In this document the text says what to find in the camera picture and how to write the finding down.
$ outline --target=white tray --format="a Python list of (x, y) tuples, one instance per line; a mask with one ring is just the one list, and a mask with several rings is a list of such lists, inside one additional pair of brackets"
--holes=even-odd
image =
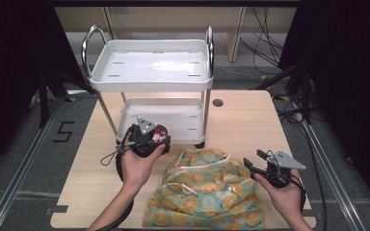
[(137, 117), (165, 126), (172, 144), (200, 144), (203, 103), (197, 98), (129, 98), (121, 111), (117, 139), (124, 137)]
[(89, 80), (99, 91), (198, 92), (212, 89), (210, 68), (204, 40), (111, 40)]

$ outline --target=gray floor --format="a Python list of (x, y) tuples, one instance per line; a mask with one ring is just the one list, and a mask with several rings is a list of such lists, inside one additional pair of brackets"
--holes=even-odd
[[(81, 35), (68, 34), (68, 36), (70, 40), (77, 40), (77, 42), (72, 43), (72, 46), (75, 49), (76, 56), (78, 56)], [(134, 35), (134, 39), (203, 39), (203, 37), (204, 34)], [(253, 35), (242, 35), (242, 38), (251, 45), (256, 43)], [(274, 35), (274, 39), (279, 43), (283, 43), (284, 38), (285, 35)], [(91, 56), (91, 59), (95, 59), (95, 47), (94, 44), (92, 52), (94, 55)], [(221, 35), (215, 35), (215, 47), (214, 89), (247, 90), (259, 85), (262, 76), (268, 78), (273, 76), (273, 74), (259, 72), (256, 67), (264, 72), (279, 72), (277, 68), (258, 57), (255, 57), (255, 67), (251, 51), (242, 43), (239, 46), (239, 56), (235, 63), (227, 61), (225, 45)], [(263, 44), (258, 47), (267, 55), (272, 55), (268, 45)], [(267, 90), (271, 95), (284, 94), (283, 88), (287, 81), (288, 79), (282, 80)], [(66, 84), (66, 87), (75, 89), (74, 86), (69, 84)], [(11, 209), (5, 216), (0, 230), (54, 230), (50, 226), (50, 212), (60, 196), (95, 102), (95, 97), (89, 95), (72, 97), (72, 100), (61, 102), (60, 108), (48, 128), (48, 133), (17, 192)], [(275, 100), (275, 107), (281, 112), (288, 111), (292, 109), (290, 105), (287, 105), (288, 103), (288, 101)], [(74, 123), (65, 124), (63, 127), (64, 131), (72, 132), (69, 141), (54, 142), (66, 138), (67, 134), (58, 134), (58, 130), (62, 122), (71, 121)], [(365, 230), (370, 230), (370, 192), (368, 188), (354, 166), (344, 161), (345, 150), (331, 130), (329, 123), (324, 120), (323, 115), (320, 112), (314, 112), (311, 121), (312, 128), (316, 132), (345, 192), (357, 208)], [(19, 125), (16, 136), (6, 146), (6, 151), (0, 156), (0, 196), (10, 184), (22, 158), (28, 152), (28, 148), (39, 130), (39, 124), (40, 111), (39, 101), (37, 101)], [(317, 164), (327, 205), (327, 213), (324, 214), (323, 212), (323, 201), (317, 183), (316, 171), (302, 127), (298, 124), (289, 123), (287, 120), (284, 120), (281, 124), (295, 158), (308, 167), (306, 172), (302, 172), (302, 178), (307, 196), (317, 217), (315, 230), (323, 230), (323, 216), (327, 217), (327, 230), (352, 230), (332, 192), (331, 186), (326, 180), (324, 172)]]

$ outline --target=white cart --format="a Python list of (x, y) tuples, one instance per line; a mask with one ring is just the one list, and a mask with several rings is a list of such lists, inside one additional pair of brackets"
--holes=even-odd
[[(91, 71), (87, 63), (87, 45), (94, 31), (104, 48)], [(82, 45), (83, 66), (107, 119), (120, 142), (137, 117), (164, 125), (172, 144), (204, 147), (213, 83), (214, 44), (212, 28), (206, 38), (166, 40), (107, 40), (104, 31), (94, 25)], [(124, 102), (117, 127), (101, 96), (118, 91)], [(129, 91), (201, 92), (200, 98), (126, 98)]]

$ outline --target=cloth bag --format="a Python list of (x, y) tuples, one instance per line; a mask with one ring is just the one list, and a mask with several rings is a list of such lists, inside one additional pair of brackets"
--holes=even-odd
[(143, 227), (261, 230), (249, 170), (220, 149), (186, 149), (147, 203)]

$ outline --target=floor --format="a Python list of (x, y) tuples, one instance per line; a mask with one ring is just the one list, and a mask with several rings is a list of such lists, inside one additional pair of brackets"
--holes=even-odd
[[(79, 57), (80, 44), (84, 35), (69, 33), (67, 36), (76, 57)], [(283, 45), (285, 35), (271, 36), (276, 43)], [(158, 38), (203, 39), (204, 34), (133, 35), (133, 39)], [(254, 56), (243, 43), (239, 44), (236, 62), (230, 63), (227, 60), (222, 35), (215, 34), (214, 39), (214, 89), (254, 88), (262, 83), (262, 78), (272, 78), (280, 72), (271, 64), (272, 61)], [(258, 42), (257, 37), (252, 34), (243, 34), (242, 39), (253, 48)], [(101, 51), (100, 40), (98, 42), (95, 40), (96, 37), (93, 38), (89, 52), (91, 65), (94, 64), (96, 54)], [(269, 57), (275, 61), (278, 59), (276, 54), (272, 54), (269, 44), (264, 41), (260, 41), (256, 49), (264, 53), (265, 58)], [(283, 79), (267, 91), (273, 96), (284, 95), (284, 86), (287, 81), (288, 78)], [(70, 92), (79, 90), (68, 83), (66, 83), (66, 88)], [(4, 193), (14, 192), (8, 210), (0, 214), (3, 220), (0, 223), (0, 230), (56, 230), (50, 226), (51, 213), (55, 209), (74, 155), (84, 135), (96, 98), (83, 93), (70, 95), (66, 99), (51, 99), (49, 102), (52, 110), (51, 124), (41, 137), (41, 143), (31, 147), (31, 144), (36, 143), (37, 134), (41, 132), (39, 129), (40, 102), (37, 98), (30, 112), (19, 125), (17, 135), (13, 137), (6, 146), (6, 151), (0, 156), (0, 198), (5, 196)], [(283, 100), (283, 97), (275, 97), (274, 102), (280, 114), (294, 109), (292, 101)], [(357, 169), (345, 160), (345, 150), (322, 112), (313, 112), (311, 114), (312, 123), (306, 127), (307, 131), (314, 131), (316, 137), (312, 138), (318, 141), (311, 146), (312, 148), (308, 145), (305, 130), (298, 123), (291, 122), (295, 119), (298, 119), (295, 115), (288, 118), (281, 116), (280, 122), (294, 157), (308, 167), (308, 170), (302, 173), (302, 178), (317, 218), (314, 230), (370, 230), (370, 192)], [(312, 155), (311, 149), (319, 153)], [(26, 167), (22, 179), (17, 184), (18, 187), (8, 189), (9, 185), (13, 185), (13, 176), (18, 173), (18, 167), (22, 165), (23, 158), (29, 155), (31, 164)], [(331, 175), (336, 177), (336, 180), (331, 180)], [(354, 206), (352, 212), (347, 211), (348, 205)], [(357, 215), (356, 221), (349, 218), (352, 215)]]

